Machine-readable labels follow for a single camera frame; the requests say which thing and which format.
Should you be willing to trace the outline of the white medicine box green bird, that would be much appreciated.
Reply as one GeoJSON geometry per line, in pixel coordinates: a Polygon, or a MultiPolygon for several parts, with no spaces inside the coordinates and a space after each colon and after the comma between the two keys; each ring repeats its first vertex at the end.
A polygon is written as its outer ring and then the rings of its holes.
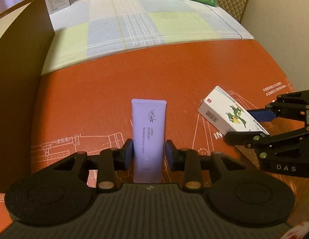
{"type": "Polygon", "coordinates": [[[246,109],[219,86],[216,86],[201,102],[198,113],[223,135],[229,131],[261,131],[268,134],[246,109]]]}

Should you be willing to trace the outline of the purple cream tube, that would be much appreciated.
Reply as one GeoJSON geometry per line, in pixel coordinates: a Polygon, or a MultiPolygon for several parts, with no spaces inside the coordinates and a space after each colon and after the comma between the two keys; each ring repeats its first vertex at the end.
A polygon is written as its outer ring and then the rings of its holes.
{"type": "Polygon", "coordinates": [[[133,99],[135,183],[160,183],[165,137],[165,100],[133,99]]]}

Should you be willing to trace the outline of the orange printed table mat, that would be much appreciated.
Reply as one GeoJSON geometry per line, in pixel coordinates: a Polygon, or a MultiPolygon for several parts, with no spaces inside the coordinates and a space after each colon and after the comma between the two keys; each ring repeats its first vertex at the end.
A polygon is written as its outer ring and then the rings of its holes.
{"type": "Polygon", "coordinates": [[[287,220],[291,188],[272,176],[309,177],[309,90],[246,110],[221,87],[274,77],[253,54],[217,59],[183,44],[132,51],[101,68],[62,71],[99,127],[132,126],[121,148],[74,153],[14,183],[13,223],[0,238],[309,238],[287,220]]]}

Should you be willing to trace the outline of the checked pastel tablecloth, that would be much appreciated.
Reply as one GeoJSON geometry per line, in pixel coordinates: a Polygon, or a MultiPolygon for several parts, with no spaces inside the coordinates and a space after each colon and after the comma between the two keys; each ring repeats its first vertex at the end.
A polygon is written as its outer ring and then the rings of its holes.
{"type": "Polygon", "coordinates": [[[149,46],[252,39],[222,8],[191,0],[72,0],[50,20],[55,35],[43,74],[149,46]]]}

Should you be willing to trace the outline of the brown cardboard storage box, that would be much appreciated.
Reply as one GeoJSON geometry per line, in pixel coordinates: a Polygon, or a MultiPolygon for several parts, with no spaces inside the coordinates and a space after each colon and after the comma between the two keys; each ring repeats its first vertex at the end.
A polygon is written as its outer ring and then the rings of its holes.
{"type": "Polygon", "coordinates": [[[0,15],[0,193],[30,173],[33,109],[54,35],[45,0],[0,15]]]}

